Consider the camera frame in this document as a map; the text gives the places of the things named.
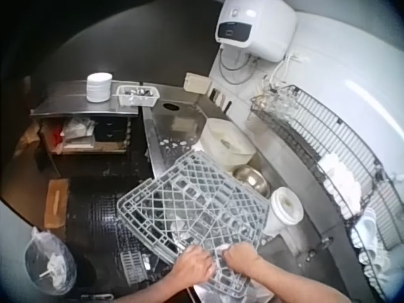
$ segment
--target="water heater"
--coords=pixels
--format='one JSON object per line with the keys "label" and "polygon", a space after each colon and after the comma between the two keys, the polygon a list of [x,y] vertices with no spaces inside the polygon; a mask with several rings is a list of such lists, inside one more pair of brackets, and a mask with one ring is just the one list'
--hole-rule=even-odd
{"label": "water heater", "polygon": [[296,13],[282,0],[226,0],[216,41],[262,59],[283,59],[296,29]]}

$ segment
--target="metal wire shelf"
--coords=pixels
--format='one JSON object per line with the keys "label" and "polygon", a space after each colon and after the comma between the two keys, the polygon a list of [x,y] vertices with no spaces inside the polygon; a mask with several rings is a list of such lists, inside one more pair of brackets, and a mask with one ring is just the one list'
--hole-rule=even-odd
{"label": "metal wire shelf", "polygon": [[[311,171],[330,199],[335,202],[347,232],[350,234],[354,231],[359,234],[355,224],[366,206],[371,206],[377,214],[377,239],[384,249],[390,250],[404,243],[404,222],[400,222],[404,204],[377,156],[352,128],[305,91],[290,85],[282,88],[282,96],[290,99],[287,102],[290,102],[292,107],[286,115],[277,114],[274,107],[268,107],[260,98],[252,99],[251,112],[281,137]],[[319,160],[331,152],[339,156],[360,183],[360,213],[351,211],[343,195],[318,165]],[[328,194],[323,186],[325,179],[333,186],[336,193],[333,196]],[[354,237],[351,242],[354,247],[364,247],[360,237]],[[362,249],[361,253],[361,263],[367,263],[364,268],[365,276],[381,298],[386,300],[368,251]]]}

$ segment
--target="rubber mat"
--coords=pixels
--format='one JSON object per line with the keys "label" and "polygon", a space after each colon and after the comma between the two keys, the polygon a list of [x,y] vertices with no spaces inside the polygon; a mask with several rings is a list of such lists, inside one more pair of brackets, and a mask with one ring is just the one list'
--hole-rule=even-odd
{"label": "rubber mat", "polygon": [[[170,266],[159,260],[117,217],[116,202],[136,187],[137,177],[74,177],[66,218],[66,244],[77,267],[78,279],[69,294],[130,294],[161,279]],[[120,253],[141,252],[150,259],[148,280],[129,287]]]}

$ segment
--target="cutting board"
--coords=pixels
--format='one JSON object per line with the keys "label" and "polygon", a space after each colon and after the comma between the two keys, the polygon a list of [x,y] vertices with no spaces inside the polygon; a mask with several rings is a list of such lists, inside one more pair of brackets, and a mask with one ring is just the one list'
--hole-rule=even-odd
{"label": "cutting board", "polygon": [[69,180],[50,180],[46,196],[44,227],[58,229],[66,221],[66,208],[68,205]]}

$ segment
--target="stack of white plates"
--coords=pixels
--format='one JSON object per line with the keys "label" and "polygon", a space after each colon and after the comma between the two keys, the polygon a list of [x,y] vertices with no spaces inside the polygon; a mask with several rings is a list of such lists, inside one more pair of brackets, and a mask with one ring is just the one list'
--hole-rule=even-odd
{"label": "stack of white plates", "polygon": [[87,100],[93,103],[104,102],[111,96],[112,75],[95,73],[87,77]]}

